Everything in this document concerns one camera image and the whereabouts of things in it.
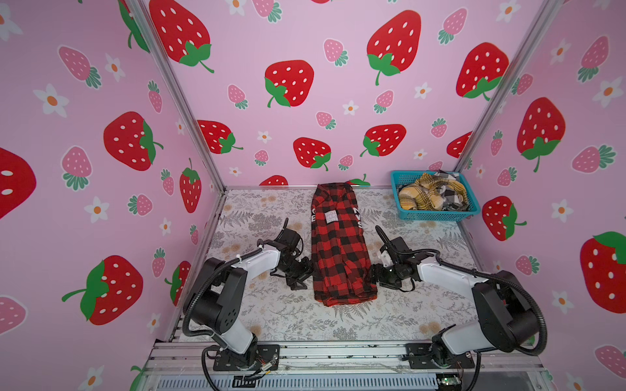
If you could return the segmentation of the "red black plaid shirt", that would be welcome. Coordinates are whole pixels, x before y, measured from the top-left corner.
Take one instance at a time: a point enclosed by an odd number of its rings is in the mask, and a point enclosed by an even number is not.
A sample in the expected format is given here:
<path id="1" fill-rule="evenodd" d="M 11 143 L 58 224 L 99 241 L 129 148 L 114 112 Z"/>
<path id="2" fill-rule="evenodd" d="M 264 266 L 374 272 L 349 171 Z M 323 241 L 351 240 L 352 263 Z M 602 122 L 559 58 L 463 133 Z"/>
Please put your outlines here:
<path id="1" fill-rule="evenodd" d="M 314 298 L 324 306 L 378 297 L 355 192 L 346 182 L 317 186 L 311 202 Z"/>

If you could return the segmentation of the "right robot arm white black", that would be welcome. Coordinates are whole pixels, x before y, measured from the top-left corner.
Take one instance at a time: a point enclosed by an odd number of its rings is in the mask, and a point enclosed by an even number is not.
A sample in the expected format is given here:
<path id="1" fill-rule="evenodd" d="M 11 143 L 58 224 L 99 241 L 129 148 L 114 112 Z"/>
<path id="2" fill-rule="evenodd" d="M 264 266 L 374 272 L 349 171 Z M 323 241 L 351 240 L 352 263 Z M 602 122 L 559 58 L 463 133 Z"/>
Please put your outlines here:
<path id="1" fill-rule="evenodd" d="M 372 278 L 382 288 L 404 292 L 409 280 L 431 283 L 474 301 L 475 321 L 447 327 L 432 337 L 425 355 L 439 367 L 457 357 L 493 350 L 538 356 L 548 342 L 548 329 L 538 304 L 518 279 L 507 271 L 480 272 L 446 262 L 436 249 L 410 249 L 403 238 L 389 239 L 377 228 L 380 251 L 391 264 L 373 266 Z"/>

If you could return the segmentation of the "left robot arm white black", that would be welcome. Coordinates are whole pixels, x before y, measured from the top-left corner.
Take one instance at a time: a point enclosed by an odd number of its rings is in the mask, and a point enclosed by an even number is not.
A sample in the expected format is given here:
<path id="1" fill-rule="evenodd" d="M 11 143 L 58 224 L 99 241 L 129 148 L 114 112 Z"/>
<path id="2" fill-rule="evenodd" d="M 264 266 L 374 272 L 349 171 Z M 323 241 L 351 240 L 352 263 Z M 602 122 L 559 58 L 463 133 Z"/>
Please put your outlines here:
<path id="1" fill-rule="evenodd" d="M 283 227 L 277 238 L 260 239 L 250 253 L 228 262 L 206 260 L 184 303 L 182 333 L 210 337 L 237 366 L 252 366 L 259 356 L 258 339 L 238 319 L 246 286 L 268 272 L 293 291 L 307 289 L 305 281 L 312 276 L 313 265 L 302 252 L 300 234 Z"/>

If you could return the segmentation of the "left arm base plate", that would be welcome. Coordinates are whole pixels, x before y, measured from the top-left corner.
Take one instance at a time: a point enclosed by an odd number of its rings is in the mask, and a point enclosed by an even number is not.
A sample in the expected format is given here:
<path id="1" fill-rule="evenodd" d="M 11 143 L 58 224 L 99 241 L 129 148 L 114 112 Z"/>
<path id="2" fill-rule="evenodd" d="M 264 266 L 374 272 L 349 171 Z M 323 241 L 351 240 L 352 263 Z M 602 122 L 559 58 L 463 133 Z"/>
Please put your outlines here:
<path id="1" fill-rule="evenodd" d="M 214 360 L 214 371 L 275 371 L 280 359 L 280 345 L 251 345 L 244 353 L 220 350 Z"/>

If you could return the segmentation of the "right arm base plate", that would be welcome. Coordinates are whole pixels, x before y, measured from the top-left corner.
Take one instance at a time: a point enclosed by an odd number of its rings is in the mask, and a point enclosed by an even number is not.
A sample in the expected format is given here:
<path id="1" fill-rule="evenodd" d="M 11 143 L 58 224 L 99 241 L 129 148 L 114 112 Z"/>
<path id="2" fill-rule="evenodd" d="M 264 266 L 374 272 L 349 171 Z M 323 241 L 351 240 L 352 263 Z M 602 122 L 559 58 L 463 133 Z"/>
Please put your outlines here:
<path id="1" fill-rule="evenodd" d="M 412 369 L 474 369 L 471 353 L 453 355 L 442 345 L 432 343 L 409 343 L 406 353 L 401 357 Z"/>

